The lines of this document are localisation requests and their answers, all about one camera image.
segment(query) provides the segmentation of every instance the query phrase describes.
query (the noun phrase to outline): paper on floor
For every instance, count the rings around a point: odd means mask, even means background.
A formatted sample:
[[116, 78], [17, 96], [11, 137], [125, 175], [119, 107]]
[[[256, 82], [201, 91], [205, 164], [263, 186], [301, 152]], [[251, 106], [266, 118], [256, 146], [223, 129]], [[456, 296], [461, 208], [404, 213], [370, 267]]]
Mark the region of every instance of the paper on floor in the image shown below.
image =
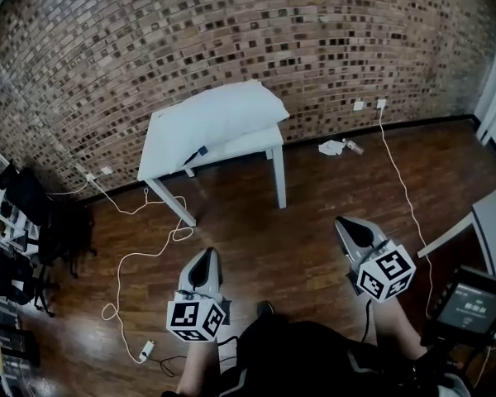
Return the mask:
[[343, 142], [329, 140], [320, 144], [317, 148], [324, 155], [341, 155], [345, 146]]

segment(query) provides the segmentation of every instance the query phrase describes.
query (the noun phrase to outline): cord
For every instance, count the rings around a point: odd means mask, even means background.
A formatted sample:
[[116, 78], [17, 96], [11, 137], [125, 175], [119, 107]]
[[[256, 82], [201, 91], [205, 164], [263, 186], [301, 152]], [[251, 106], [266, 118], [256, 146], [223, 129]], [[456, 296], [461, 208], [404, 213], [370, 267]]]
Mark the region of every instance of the cord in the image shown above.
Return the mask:
[[[31, 390], [31, 388], [30, 388], [30, 387], [32, 387], [35, 389], [35, 387], [33, 386], [33, 384], [31, 382], [29, 382], [29, 381], [26, 382], [26, 378], [24, 377], [24, 372], [22, 371], [22, 366], [20, 365], [20, 363], [18, 364], [18, 370], [20, 371], [20, 375], [22, 377], [22, 382], [24, 383], [24, 388], [26, 389], [27, 393], [29, 394], [30, 397], [36, 397], [36, 392]], [[49, 389], [50, 386], [48, 385], [48, 380], [46, 378], [43, 378], [42, 385], [44, 387], [44, 395], [48, 395], [48, 393], [46, 392], [46, 387]]]
[[233, 337], [229, 337], [227, 340], [224, 340], [223, 342], [218, 342], [217, 345], [224, 346], [225, 344], [229, 343], [230, 341], [236, 340], [237, 341], [237, 346], [239, 345], [239, 337], [237, 335], [234, 335]]
[[192, 297], [194, 295], [200, 295], [201, 297], [205, 297], [206, 299], [212, 299], [211, 296], [209, 295], [205, 295], [205, 294], [202, 294], [202, 293], [195, 293], [194, 291], [186, 291], [185, 289], [177, 289], [175, 292], [175, 294], [181, 294], [185, 297]]
[[76, 189], [75, 191], [69, 191], [68, 193], [46, 193], [47, 195], [66, 195], [66, 194], [75, 194], [75, 193], [78, 193], [79, 191], [83, 191], [86, 186], [90, 184], [90, 179], [87, 179], [86, 180], [86, 183], [80, 188], [80, 189]]
[[[152, 357], [148, 357], [145, 352], [142, 352], [141, 353], [142, 356], [144, 356], [147, 360], [150, 360], [150, 361], [153, 361], [155, 363], [158, 363], [160, 365], [160, 369], [162, 370], [162, 372], [164, 373], [165, 376], [169, 377], [169, 378], [175, 378], [175, 376], [180, 376], [178, 374], [175, 374], [170, 368], [167, 367], [167, 365], [165, 364], [167, 361], [172, 361], [173, 359], [187, 359], [186, 356], [173, 356], [173, 357], [167, 357], [166, 359], [162, 359], [161, 361], [157, 360], [157, 359], [153, 359]], [[236, 359], [237, 356], [229, 356], [229, 357], [225, 357], [224, 359], [221, 359], [219, 361], [219, 363], [223, 363], [224, 361], [229, 361], [231, 359]]]
[[[406, 184], [404, 183], [403, 177], [400, 174], [400, 170], [398, 170], [397, 165], [395, 165], [395, 161], [393, 160], [393, 157], [391, 156], [391, 151], [389, 150], [388, 143], [386, 142], [386, 138], [384, 136], [384, 129], [382, 128], [382, 115], [383, 114], [384, 114], [384, 108], [381, 108], [380, 109], [380, 117], [379, 117], [379, 127], [380, 127], [380, 131], [382, 132], [382, 141], [384, 142], [384, 145], [386, 146], [386, 150], [388, 151], [388, 156], [389, 156], [389, 159], [391, 160], [391, 164], [393, 165], [393, 167], [397, 171], [398, 179], [400, 180], [400, 183], [404, 187], [404, 195], [406, 196], [406, 200], [408, 201], [408, 204], [410, 206], [410, 211], [412, 213], [413, 221], [417, 225], [417, 231], [419, 232], [419, 238], [421, 238], [422, 244], [426, 247], [427, 244], [424, 241], [424, 238], [422, 238], [422, 234], [421, 234], [421, 225], [419, 225], [418, 220], [415, 218], [415, 214], [413, 213], [413, 205], [412, 205], [412, 202], [410, 201], [410, 198], [408, 197], [408, 189], [406, 188]], [[432, 263], [430, 262], [430, 259], [428, 258], [428, 254], [426, 254], [425, 257], [427, 258], [428, 265], [430, 265], [430, 271], [428, 273], [428, 278], [430, 280], [430, 293], [428, 293], [428, 301], [427, 301], [427, 307], [426, 307], [425, 313], [426, 313], [427, 318], [430, 318], [430, 315], [428, 314], [428, 307], [430, 306], [430, 299], [432, 298], [432, 291], [433, 291]]]
[[476, 383], [474, 385], [474, 388], [476, 388], [479, 384], [479, 380], [481, 379], [481, 376], [483, 375], [483, 371], [485, 370], [485, 367], [487, 366], [487, 362], [489, 361], [489, 356], [490, 356], [490, 346], [487, 347], [487, 357], [485, 357], [485, 362], [483, 364], [483, 367], [481, 368], [481, 372], [479, 373], [478, 379], [476, 380]]
[[371, 299], [365, 304], [365, 331], [364, 336], [360, 340], [360, 342], [364, 342], [367, 337], [367, 333], [370, 331], [370, 305]]
[[[148, 199], [149, 189], [148, 188], [145, 188], [143, 190], [143, 193], [145, 194], [145, 204], [143, 206], [140, 206], [134, 212], [127, 212], [126, 210], [121, 210], [117, 206], [116, 202], [114, 202], [114, 200], [112, 200], [110, 197], [108, 197], [107, 193], [105, 193], [105, 191], [96, 182], [92, 181], [92, 184], [94, 184], [103, 194], [105, 194], [107, 196], [107, 198], [114, 204], [114, 206], [116, 206], [116, 209], [120, 213], [125, 213], [125, 214], [128, 214], [128, 215], [134, 215], [138, 211], [142, 210], [145, 206], [147, 206], [147, 204], [163, 204], [163, 203], [165, 203], [165, 202], [150, 202], [149, 199]], [[176, 196], [175, 198], [176, 199], [182, 199], [182, 201], [184, 202], [184, 208], [186, 208], [186, 209], [188, 208], [188, 205], [187, 205], [187, 203], [185, 201], [185, 198], [183, 196]], [[101, 318], [103, 318], [104, 321], [109, 321], [111, 319], [117, 318], [117, 320], [121, 324], [122, 338], [123, 338], [123, 342], [125, 343], [126, 352], [131, 357], [131, 359], [135, 363], [137, 363], [138, 365], [141, 365], [147, 359], [143, 359], [142, 361], [139, 361], [139, 360], [137, 360], [132, 355], [131, 349], [129, 348], [129, 344], [126, 341], [126, 337], [125, 337], [125, 326], [123, 324], [123, 321], [122, 321], [121, 317], [119, 316], [119, 297], [120, 297], [120, 293], [121, 293], [121, 290], [122, 290], [122, 280], [121, 280], [122, 264], [123, 264], [123, 262], [125, 261], [125, 259], [127, 257], [131, 257], [131, 256], [159, 257], [164, 252], [165, 248], [168, 246], [168, 244], [169, 244], [169, 242], [171, 240], [173, 240], [174, 242], [181, 242], [183, 240], [187, 240], [189, 237], [191, 237], [193, 235], [193, 228], [192, 227], [180, 227], [180, 224], [181, 223], [182, 223], [182, 218], [179, 219], [179, 222], [177, 223], [176, 228], [175, 229], [172, 229], [171, 231], [169, 231], [169, 234], [167, 234], [167, 240], [165, 240], [164, 246], [161, 248], [161, 250], [158, 253], [156, 253], [156, 254], [149, 254], [149, 253], [134, 252], [134, 253], [129, 253], [128, 255], [125, 255], [124, 257], [122, 257], [122, 259], [119, 261], [119, 265], [117, 267], [117, 297], [116, 297], [116, 304], [114, 305], [113, 303], [108, 303], [108, 304], [105, 305], [105, 307], [101, 311]], [[175, 234], [177, 232], [181, 232], [181, 231], [189, 231], [189, 234], [187, 234], [187, 235], [185, 235], [185, 236], [183, 236], [181, 238], [177, 238], [175, 236]], [[104, 315], [105, 310], [107, 310], [107, 308], [109, 308], [109, 307], [112, 307], [114, 309], [114, 313], [113, 313], [112, 316], [109, 316], [108, 318], [105, 318], [105, 315]]]

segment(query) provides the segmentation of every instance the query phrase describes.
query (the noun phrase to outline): display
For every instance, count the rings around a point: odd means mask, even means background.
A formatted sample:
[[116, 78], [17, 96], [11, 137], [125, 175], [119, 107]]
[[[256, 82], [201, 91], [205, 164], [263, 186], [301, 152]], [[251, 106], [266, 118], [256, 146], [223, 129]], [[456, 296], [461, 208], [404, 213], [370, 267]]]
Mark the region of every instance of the display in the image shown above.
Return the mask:
[[496, 319], [496, 294], [458, 284], [437, 320], [485, 334]]

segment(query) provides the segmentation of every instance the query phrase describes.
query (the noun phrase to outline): power outlet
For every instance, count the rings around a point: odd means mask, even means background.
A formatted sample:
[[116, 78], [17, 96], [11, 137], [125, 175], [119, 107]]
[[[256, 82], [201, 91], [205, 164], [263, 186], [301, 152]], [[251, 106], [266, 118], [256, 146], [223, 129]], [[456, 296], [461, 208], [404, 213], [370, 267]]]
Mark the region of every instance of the power outlet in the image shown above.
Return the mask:
[[357, 110], [362, 110], [364, 108], [364, 102], [359, 101], [355, 102], [355, 105], [353, 106], [353, 112], [356, 112]]
[[140, 361], [146, 361], [154, 349], [155, 349], [155, 342], [148, 341], [143, 346], [143, 350], [140, 353]]

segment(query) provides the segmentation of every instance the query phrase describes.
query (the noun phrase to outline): plug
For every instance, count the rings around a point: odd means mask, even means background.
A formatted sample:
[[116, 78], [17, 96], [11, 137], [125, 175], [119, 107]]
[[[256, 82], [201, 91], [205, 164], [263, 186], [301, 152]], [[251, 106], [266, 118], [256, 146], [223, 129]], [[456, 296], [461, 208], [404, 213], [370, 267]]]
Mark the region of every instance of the plug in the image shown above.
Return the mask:
[[143, 350], [140, 353], [140, 361], [146, 361], [154, 349], [155, 349], [155, 342], [148, 341], [143, 346]]

